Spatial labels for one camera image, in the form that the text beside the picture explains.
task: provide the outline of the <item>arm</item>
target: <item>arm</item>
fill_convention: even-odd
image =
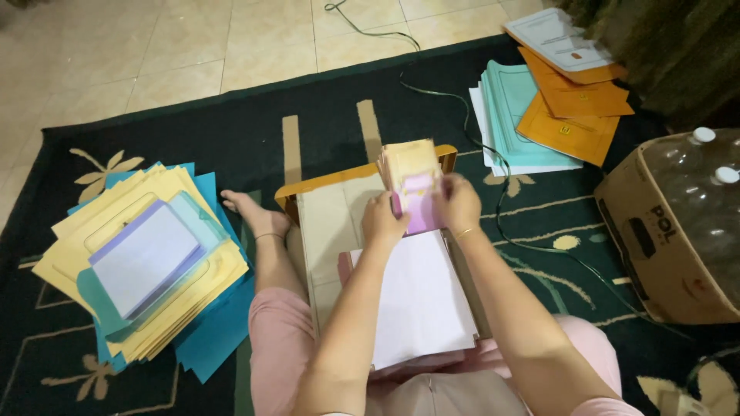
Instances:
[[[491,333],[511,378],[535,415],[568,416],[586,400],[621,400],[576,350],[548,310],[480,229],[480,199],[462,176],[445,177],[437,206],[459,236]]]
[[[368,202],[363,217],[365,249],[303,375],[293,415],[365,414],[383,273],[409,219],[393,216],[390,192]]]

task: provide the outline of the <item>pink pants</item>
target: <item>pink pants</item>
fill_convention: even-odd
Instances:
[[[559,315],[556,319],[593,369],[621,396],[616,353],[604,332],[574,316]],[[287,415],[292,410],[300,376],[315,349],[311,309],[289,290],[262,290],[249,310],[249,336],[255,414]],[[495,340],[481,340],[474,349],[429,355],[384,369],[383,373],[375,372],[370,376],[369,390],[392,389],[426,372],[461,373],[482,369],[493,369],[506,379],[511,377]]]

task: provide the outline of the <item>carpet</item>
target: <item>carpet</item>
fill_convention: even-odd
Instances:
[[[456,171],[480,193],[482,225],[495,247],[549,310],[585,318],[606,332],[619,356],[625,400],[646,415],[657,415],[659,388],[682,385],[697,359],[716,351],[718,343],[731,338],[730,331],[727,326],[702,327],[692,333],[706,342],[682,340],[637,319],[572,260],[502,240],[494,218],[501,180],[489,175],[480,151],[463,135],[463,106],[453,98],[413,93],[398,83],[399,73],[406,70],[409,84],[467,97],[489,59],[524,63],[516,44],[501,35],[427,50],[418,57],[399,56],[91,124],[45,129],[41,152],[0,238],[0,415],[248,412],[248,345],[204,385],[191,372],[181,371],[169,349],[151,363],[114,375],[97,363],[90,316],[34,276],[21,259],[42,254],[54,242],[50,227],[85,189],[75,180],[98,170],[71,149],[83,150],[103,167],[121,150],[124,160],[144,158],[141,166],[194,161],[198,173],[216,172],[221,189],[261,190],[263,205],[277,209],[272,195],[285,182],[288,168],[295,176],[296,163],[302,179],[368,163],[368,129],[359,114],[366,104],[358,105],[368,100],[383,143],[432,137],[459,150]],[[480,137],[474,121],[470,129]],[[288,130],[300,138],[286,149],[290,158],[283,153]],[[650,114],[638,110],[622,117],[605,169],[615,167],[638,143],[664,134]],[[569,249],[639,305],[593,202],[601,177],[594,168],[518,175],[503,207],[503,226],[520,241]],[[241,227],[239,218],[229,220]],[[705,400],[724,400],[726,405],[716,416],[736,412],[732,375],[740,375],[740,366],[729,358],[700,374]]]

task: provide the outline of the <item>person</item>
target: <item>person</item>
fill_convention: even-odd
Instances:
[[[257,241],[249,311],[255,414],[641,415],[620,398],[605,334],[582,319],[551,315],[481,230],[472,185],[457,174],[443,183],[435,206],[465,256],[493,337],[434,374],[370,382],[383,271],[408,215],[394,217],[390,192],[368,202],[365,248],[316,345],[308,296],[283,243],[290,220],[245,194],[222,192]]]

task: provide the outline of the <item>tile floor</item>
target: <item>tile floor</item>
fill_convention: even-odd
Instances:
[[[414,49],[354,33],[337,0],[0,0],[0,229],[42,127],[195,100]],[[428,49],[501,33],[551,0],[348,0],[362,30]]]

